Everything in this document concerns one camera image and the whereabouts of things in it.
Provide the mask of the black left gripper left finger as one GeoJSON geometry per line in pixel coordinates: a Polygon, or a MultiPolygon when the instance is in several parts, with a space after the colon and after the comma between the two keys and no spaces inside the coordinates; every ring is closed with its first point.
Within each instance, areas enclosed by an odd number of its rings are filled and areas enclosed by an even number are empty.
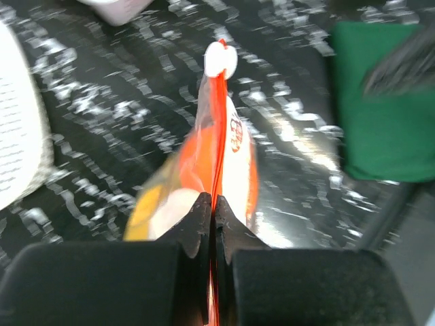
{"type": "Polygon", "coordinates": [[[2,325],[203,325],[211,199],[146,242],[32,244],[1,281],[2,325]]]}

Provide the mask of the clear zip top bag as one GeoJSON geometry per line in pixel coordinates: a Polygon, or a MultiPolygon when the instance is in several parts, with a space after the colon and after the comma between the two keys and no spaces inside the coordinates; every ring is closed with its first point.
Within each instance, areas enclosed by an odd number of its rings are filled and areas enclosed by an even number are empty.
{"type": "Polygon", "coordinates": [[[228,93],[227,81],[237,63],[236,49],[224,40],[208,45],[194,126],[181,147],[143,185],[164,185],[160,205],[180,188],[210,196],[208,318],[203,325],[218,325],[214,313],[216,200],[224,197],[235,217],[247,228],[258,202],[254,140],[228,93]]]}

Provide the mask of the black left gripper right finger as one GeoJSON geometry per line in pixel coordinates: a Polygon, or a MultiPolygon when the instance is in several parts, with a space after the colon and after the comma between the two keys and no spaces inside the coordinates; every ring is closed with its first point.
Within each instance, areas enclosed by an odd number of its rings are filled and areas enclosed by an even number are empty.
{"type": "Polygon", "coordinates": [[[274,249],[215,203],[218,325],[413,325],[396,277],[366,250],[274,249]]]}

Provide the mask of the pale cream fake food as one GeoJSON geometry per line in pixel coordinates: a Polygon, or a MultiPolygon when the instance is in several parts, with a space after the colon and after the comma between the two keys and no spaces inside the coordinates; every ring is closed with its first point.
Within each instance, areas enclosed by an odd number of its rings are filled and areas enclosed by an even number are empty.
{"type": "Polygon", "coordinates": [[[149,220],[148,240],[156,240],[190,212],[200,193],[193,189],[180,188],[170,193],[149,220]]]}

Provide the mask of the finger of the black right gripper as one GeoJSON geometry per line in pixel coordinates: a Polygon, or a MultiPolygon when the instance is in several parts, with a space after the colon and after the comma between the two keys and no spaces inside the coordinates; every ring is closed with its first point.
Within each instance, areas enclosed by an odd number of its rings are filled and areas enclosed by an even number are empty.
{"type": "Polygon", "coordinates": [[[363,79],[363,95],[378,96],[434,87],[434,29],[419,29],[384,55],[363,79]]]}

